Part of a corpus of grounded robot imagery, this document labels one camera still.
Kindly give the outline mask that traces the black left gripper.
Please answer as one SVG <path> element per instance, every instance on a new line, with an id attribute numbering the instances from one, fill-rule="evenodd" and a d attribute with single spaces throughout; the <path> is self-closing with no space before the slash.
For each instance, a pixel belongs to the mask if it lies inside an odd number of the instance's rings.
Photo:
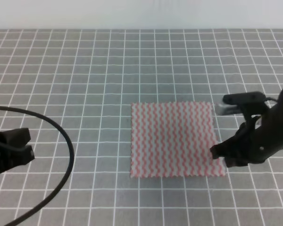
<path id="1" fill-rule="evenodd" d="M 28 128 L 0 132 L 0 174 L 35 159 Z"/>

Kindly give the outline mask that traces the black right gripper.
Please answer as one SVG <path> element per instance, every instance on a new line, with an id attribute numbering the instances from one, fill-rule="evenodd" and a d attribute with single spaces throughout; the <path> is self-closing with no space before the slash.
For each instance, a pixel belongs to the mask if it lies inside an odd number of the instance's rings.
<path id="1" fill-rule="evenodd" d="M 225 157 L 227 168 L 261 164 L 283 150 L 283 118 L 262 118 L 261 125 L 252 130 L 239 144 L 231 137 L 210 148 L 212 158 Z"/>

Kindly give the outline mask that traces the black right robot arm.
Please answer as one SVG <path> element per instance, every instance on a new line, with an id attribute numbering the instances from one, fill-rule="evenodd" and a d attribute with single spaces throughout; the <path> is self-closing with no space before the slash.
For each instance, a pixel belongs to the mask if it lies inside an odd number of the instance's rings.
<path id="1" fill-rule="evenodd" d="M 283 89 L 269 108 L 266 101 L 271 100 L 259 91 L 224 95 L 216 114 L 241 113 L 245 121 L 232 137 L 210 148 L 212 158 L 223 157 L 228 168 L 243 167 L 264 163 L 283 150 Z"/>

